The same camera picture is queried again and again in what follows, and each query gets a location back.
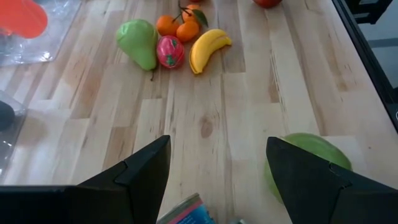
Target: toy pear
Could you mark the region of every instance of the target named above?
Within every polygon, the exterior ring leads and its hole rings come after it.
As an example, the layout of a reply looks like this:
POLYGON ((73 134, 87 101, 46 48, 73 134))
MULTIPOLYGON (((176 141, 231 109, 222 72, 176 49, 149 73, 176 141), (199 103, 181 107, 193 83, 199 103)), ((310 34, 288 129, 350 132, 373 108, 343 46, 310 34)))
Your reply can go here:
POLYGON ((152 24, 134 19, 122 24, 116 33, 119 48, 142 69, 156 67, 157 32, 152 24))

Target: butcher block countertop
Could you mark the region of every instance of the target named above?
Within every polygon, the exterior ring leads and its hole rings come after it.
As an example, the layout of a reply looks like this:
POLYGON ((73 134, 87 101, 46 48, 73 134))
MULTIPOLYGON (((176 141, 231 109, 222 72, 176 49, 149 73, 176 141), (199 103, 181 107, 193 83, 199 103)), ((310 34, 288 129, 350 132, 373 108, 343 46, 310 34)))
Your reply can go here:
POLYGON ((198 192, 217 223, 289 223, 263 178, 266 142, 307 132, 398 187, 398 134, 331 0, 201 6, 233 44, 197 77, 185 54, 152 82, 116 46, 120 24, 176 15, 176 0, 83 1, 55 61, 0 68, 1 89, 29 107, 3 183, 78 184, 169 134, 160 214, 198 192))

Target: orange object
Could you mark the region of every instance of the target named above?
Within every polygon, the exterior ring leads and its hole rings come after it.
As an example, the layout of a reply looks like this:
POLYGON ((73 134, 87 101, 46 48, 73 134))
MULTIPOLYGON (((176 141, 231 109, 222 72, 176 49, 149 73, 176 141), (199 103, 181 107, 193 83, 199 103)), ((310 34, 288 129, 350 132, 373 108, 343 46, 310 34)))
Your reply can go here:
POLYGON ((184 20, 184 22, 193 21, 193 22, 196 22, 197 24, 199 24, 195 15, 193 15, 192 9, 200 10, 200 6, 196 5, 196 4, 191 4, 191 5, 187 6, 187 8, 189 8, 189 10, 187 10, 187 12, 189 14, 186 13, 185 11, 182 11, 182 19, 184 20))
POLYGON ((175 37, 175 33, 180 26, 177 20, 174 20, 172 16, 160 16, 156 22, 156 29, 160 35, 172 35, 175 37))
POLYGON ((9 35, 12 34, 12 31, 11 31, 11 30, 7 30, 7 29, 4 29, 4 28, 0 28, 0 34, 9 36, 9 35))
POLYGON ((0 0, 0 28, 26 39, 42 34, 47 27, 44 9, 33 0, 0 0))
POLYGON ((199 33, 199 25, 194 21, 188 21, 180 25, 177 29, 177 38, 181 42, 186 42, 194 38, 199 33))
POLYGON ((253 1, 265 9, 270 9, 272 7, 275 7, 280 2, 282 2, 282 0, 253 0, 253 1))

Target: metal frame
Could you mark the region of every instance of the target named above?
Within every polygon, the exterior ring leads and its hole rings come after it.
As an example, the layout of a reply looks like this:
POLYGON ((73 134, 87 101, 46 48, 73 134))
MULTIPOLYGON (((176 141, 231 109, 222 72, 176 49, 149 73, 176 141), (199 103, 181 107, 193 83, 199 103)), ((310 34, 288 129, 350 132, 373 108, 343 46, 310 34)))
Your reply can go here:
POLYGON ((387 113, 398 132, 398 92, 391 86, 386 74, 373 54, 349 7, 344 0, 332 0, 346 30, 353 41, 362 63, 368 72, 387 113))

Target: yellow banana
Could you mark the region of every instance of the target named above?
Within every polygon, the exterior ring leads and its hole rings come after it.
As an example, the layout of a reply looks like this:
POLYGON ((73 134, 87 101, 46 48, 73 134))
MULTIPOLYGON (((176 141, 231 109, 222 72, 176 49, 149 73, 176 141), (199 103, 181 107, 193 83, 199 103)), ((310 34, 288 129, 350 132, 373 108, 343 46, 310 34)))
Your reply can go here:
POLYGON ((232 40, 221 29, 209 30, 200 36, 193 44, 189 54, 189 64, 194 74, 203 71, 214 51, 231 44, 232 40))

